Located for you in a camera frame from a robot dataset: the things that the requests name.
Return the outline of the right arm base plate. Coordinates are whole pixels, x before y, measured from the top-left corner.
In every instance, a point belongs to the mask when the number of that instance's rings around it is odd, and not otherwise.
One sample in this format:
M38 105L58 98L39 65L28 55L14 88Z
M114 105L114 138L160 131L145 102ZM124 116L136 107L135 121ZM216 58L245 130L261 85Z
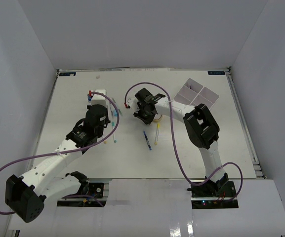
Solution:
M233 181L228 181L221 191L215 193L208 186L190 186L187 191L191 195L192 209L237 209L239 208L237 198L233 196L237 193Z

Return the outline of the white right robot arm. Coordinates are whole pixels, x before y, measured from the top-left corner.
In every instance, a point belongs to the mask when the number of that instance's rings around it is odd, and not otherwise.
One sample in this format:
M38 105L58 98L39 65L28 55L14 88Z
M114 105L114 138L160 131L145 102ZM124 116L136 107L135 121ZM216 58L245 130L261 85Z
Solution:
M186 127L188 137L202 156L208 193L218 197L225 191L228 174L222 167L218 151L218 133L220 128L205 104L191 106L169 100L163 94L153 95L143 88L135 94L135 99L127 100L128 106L135 106L134 116L145 124L151 124L156 115L170 117L180 121Z

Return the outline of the blue pen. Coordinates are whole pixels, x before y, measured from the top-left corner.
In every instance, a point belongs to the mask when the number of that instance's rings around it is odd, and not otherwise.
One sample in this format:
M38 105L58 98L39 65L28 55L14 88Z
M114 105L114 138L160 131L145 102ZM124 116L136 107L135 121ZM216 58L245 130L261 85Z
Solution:
M151 144L150 144L150 142L149 142L149 139L148 139L148 136L147 136L145 130L143 131L143 135L144 135L144 138L145 138L145 140L146 140L148 149L151 151L151 150L152 150L152 147L151 147Z

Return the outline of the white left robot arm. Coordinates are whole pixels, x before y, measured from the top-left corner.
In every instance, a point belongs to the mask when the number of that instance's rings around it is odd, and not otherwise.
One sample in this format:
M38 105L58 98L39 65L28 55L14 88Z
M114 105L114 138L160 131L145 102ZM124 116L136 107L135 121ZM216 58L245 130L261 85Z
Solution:
M103 136L108 123L107 105L89 105L85 118L80 119L66 135L55 155L47 157L20 177L11 175L7 179L5 203L29 223L41 214L45 201L69 195L87 195L89 179L78 171L66 174L55 183L52 180Z

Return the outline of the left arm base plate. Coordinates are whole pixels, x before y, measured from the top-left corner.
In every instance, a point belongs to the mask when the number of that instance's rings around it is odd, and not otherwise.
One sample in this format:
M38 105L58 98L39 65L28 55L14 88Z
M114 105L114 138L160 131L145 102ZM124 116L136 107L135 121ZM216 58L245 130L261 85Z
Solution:
M108 193L104 191L104 183L89 183L73 194L80 197L62 198L58 207L104 207Z

